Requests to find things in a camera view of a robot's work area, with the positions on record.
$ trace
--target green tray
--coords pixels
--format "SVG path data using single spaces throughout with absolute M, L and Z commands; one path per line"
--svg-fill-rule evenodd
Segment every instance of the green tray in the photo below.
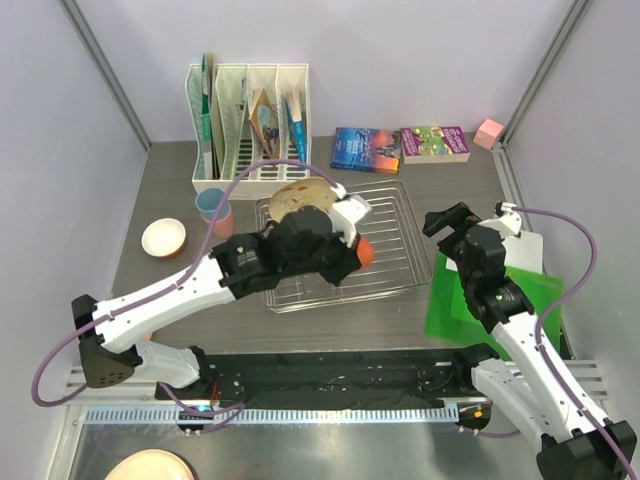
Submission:
M 480 321 L 469 313 L 460 277 L 457 272 L 447 270 L 446 263 L 447 257 L 438 253 L 424 327 L 425 335 L 465 347 L 476 343 L 488 343 L 502 358 L 510 360 L 507 352 L 485 332 Z M 513 267 L 507 267 L 507 275 L 522 288 L 538 314 L 562 295 L 563 282 L 559 278 Z M 560 349 L 561 325 L 562 315 L 560 308 L 557 308 L 544 324 L 544 331 L 556 351 Z

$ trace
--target blue book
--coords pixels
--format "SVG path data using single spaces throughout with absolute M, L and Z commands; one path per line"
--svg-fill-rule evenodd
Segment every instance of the blue book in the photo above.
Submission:
M 287 121 L 289 123 L 289 137 L 291 143 L 298 150 L 298 158 L 301 162 L 307 161 L 307 136 L 302 119 L 301 92 L 293 91 L 284 94 L 287 106 Z
M 400 168 L 401 147 L 399 131 L 338 128 L 331 168 L 396 175 Z

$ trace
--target white box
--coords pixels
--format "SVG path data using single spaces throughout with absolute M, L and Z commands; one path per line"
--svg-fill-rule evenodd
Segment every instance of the white box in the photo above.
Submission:
M 255 138 L 249 124 L 245 107 L 255 88 L 264 88 L 270 102 L 278 112 L 280 128 L 280 158 L 297 159 L 297 150 L 289 138 L 283 93 L 300 90 L 305 107 L 305 129 L 307 136 L 307 163 L 311 163 L 311 103 L 309 98 L 308 64 L 219 64 L 216 65 L 215 93 L 220 109 L 220 123 L 224 138 L 224 164 L 219 180 L 207 180 L 204 175 L 204 157 L 198 145 L 198 157 L 193 171 L 192 183 L 196 192 L 210 187 L 226 189 L 242 170 L 263 157 L 262 145 Z M 189 95 L 193 85 L 202 75 L 200 65 L 191 65 L 185 86 L 192 113 L 200 109 L 197 100 Z M 263 167 L 242 180 L 231 194 L 234 200 L 256 200 L 272 195 L 286 184 L 306 178 L 310 172 L 302 167 L 277 165 Z

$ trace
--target pink cup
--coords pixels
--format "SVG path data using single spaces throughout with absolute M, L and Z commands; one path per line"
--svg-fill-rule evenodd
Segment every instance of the pink cup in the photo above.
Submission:
M 202 219 L 211 223 L 213 218 L 213 212 L 218 208 L 218 204 L 222 201 L 224 192 L 219 188 L 207 188 L 196 196 L 196 207 L 200 211 Z M 235 231 L 235 221 L 233 220 L 233 214 L 231 212 L 231 205 L 229 202 L 225 202 L 222 206 L 220 216 L 213 227 L 213 233 L 219 238 L 226 240 Z

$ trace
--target orange ball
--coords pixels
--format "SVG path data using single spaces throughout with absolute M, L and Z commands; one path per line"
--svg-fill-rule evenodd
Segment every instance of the orange ball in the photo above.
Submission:
M 364 237 L 360 237 L 358 247 L 356 248 L 356 255 L 358 256 L 358 260 L 360 260 L 360 265 L 362 265 L 360 269 L 365 269 L 375 260 L 376 251 L 369 243 L 369 240 Z

